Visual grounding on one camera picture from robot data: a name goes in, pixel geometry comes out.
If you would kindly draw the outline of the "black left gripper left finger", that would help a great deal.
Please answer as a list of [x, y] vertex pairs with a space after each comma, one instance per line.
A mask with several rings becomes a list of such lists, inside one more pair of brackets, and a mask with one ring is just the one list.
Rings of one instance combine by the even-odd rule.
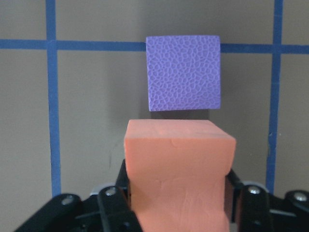
[[128, 202], [126, 163], [122, 162], [115, 185], [91, 194], [86, 200], [72, 193], [53, 197], [22, 223], [18, 232], [140, 232]]

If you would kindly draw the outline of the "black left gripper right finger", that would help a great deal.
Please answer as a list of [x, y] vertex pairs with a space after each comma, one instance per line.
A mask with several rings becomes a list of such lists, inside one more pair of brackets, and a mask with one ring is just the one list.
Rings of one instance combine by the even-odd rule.
[[307, 232], [309, 193], [297, 189], [279, 198], [231, 170], [225, 177], [225, 213], [238, 232]]

